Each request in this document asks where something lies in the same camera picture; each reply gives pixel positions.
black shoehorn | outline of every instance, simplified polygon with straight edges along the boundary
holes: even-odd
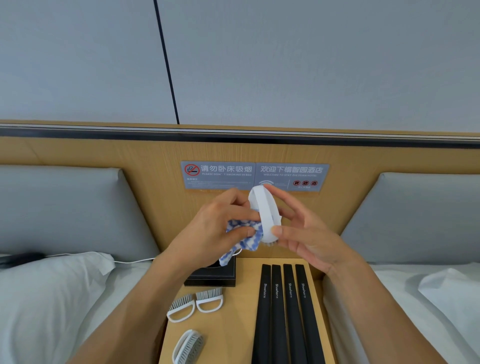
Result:
[[[283,304],[282,268],[272,265],[272,362],[288,364],[287,326]]]
[[[292,364],[308,364],[292,264],[283,265],[283,276],[285,280],[285,302],[287,304],[290,361]]]
[[[270,364],[271,267],[262,265],[258,294],[257,321],[253,338],[252,364]]]
[[[299,297],[303,328],[305,329],[305,341],[307,344],[307,356],[309,363],[325,364],[324,351],[320,334],[318,333],[317,319],[313,310],[312,296],[308,287],[307,274],[303,264],[296,264],[297,283],[299,285]]]

black box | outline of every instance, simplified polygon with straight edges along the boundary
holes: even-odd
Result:
[[[237,257],[233,256],[224,267],[218,261],[206,268],[194,271],[185,281],[185,286],[235,287]]]

fingernail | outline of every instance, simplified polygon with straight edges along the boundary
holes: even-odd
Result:
[[[272,234],[275,236],[280,236],[282,235],[282,227],[279,225],[273,226],[271,229]]]

gray sign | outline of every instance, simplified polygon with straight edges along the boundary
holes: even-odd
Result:
[[[319,191],[328,164],[257,163],[255,186],[269,183],[286,191]]]
[[[237,187],[249,191],[255,180],[255,163],[250,162],[183,161],[181,170],[188,190],[227,190]]]

padded headboard panel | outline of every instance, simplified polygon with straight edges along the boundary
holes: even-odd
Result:
[[[480,262],[480,175],[382,173],[342,238],[372,263]]]
[[[27,251],[159,253],[120,169],[0,166],[0,253]]]

